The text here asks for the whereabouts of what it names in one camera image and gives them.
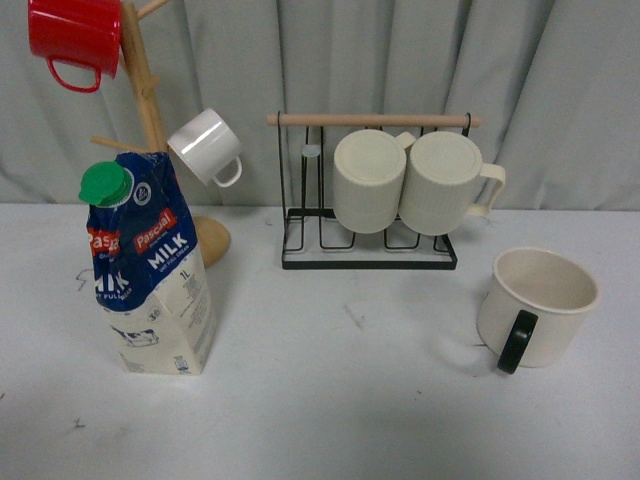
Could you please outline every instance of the curtain fold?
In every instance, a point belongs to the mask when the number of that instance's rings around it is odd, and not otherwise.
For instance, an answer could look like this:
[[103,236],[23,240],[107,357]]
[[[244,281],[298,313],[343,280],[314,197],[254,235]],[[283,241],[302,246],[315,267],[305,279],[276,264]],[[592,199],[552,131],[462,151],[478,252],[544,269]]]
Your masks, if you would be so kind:
[[[65,90],[29,51],[26,2],[0,2],[0,201],[76,203],[84,170],[116,154],[91,135],[145,143],[126,72],[94,94]],[[167,136],[211,107],[244,146],[227,189],[172,157],[192,204],[280,204],[270,113],[471,112],[484,161],[507,171],[497,207],[640,209],[638,2],[171,0],[141,30]],[[351,130],[325,132],[328,202],[332,152]],[[299,203],[305,131],[284,134]]]

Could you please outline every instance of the green cap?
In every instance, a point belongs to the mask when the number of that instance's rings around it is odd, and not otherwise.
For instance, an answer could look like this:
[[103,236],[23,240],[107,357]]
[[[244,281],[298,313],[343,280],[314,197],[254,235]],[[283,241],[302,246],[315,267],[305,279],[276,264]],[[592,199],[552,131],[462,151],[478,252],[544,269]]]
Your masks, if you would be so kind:
[[107,207],[124,199],[131,189],[131,177],[116,162],[99,162],[84,172],[80,183],[80,200]]

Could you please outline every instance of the wooden mug stand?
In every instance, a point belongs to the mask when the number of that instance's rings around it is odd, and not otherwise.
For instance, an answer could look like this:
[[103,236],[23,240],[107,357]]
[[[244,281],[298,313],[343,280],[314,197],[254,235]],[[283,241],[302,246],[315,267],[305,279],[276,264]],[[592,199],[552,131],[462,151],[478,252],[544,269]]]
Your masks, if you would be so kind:
[[[108,138],[93,135],[91,142],[121,151],[168,152],[167,136],[160,116],[156,87],[160,77],[152,75],[140,31],[140,20],[150,15],[169,0],[153,0],[140,10],[131,2],[122,2],[120,65],[126,71],[136,101],[140,123],[147,141],[146,147],[138,147]],[[229,248],[231,237],[228,230],[217,220],[194,217],[198,242],[205,267],[219,260]]]

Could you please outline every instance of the white tabletop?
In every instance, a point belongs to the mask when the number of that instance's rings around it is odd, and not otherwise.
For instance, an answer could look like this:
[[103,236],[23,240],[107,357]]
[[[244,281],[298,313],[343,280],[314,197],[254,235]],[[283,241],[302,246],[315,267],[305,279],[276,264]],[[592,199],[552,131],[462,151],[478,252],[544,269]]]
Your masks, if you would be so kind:
[[[454,271],[285,271],[279,208],[193,210],[232,246],[205,371],[178,377],[120,369],[85,207],[0,205],[0,478],[638,479],[640,213],[467,219]],[[475,318],[523,245],[602,300],[559,363],[508,376]]]

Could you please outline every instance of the white mug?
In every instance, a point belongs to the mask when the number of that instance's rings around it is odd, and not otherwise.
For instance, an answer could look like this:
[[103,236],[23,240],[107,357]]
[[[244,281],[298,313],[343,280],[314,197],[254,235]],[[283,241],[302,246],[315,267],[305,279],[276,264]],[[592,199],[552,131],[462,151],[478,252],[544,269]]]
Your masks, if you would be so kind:
[[480,337],[513,373],[556,362],[599,300],[598,285],[577,263],[533,247],[501,253],[478,315]]
[[[473,203],[480,177],[496,180],[488,203]],[[505,182],[504,168],[482,163],[478,147],[453,132],[432,132],[411,147],[398,213],[412,230],[444,235],[465,214],[486,217]]]
[[407,164],[405,149],[415,137],[380,130],[358,130],[344,137],[334,153],[334,213],[356,233],[387,228],[398,214]]
[[[168,140],[171,149],[205,185],[213,180],[220,187],[233,185],[242,175],[242,145],[225,121],[211,108],[175,132]],[[217,175],[235,162],[236,173],[227,181]]]

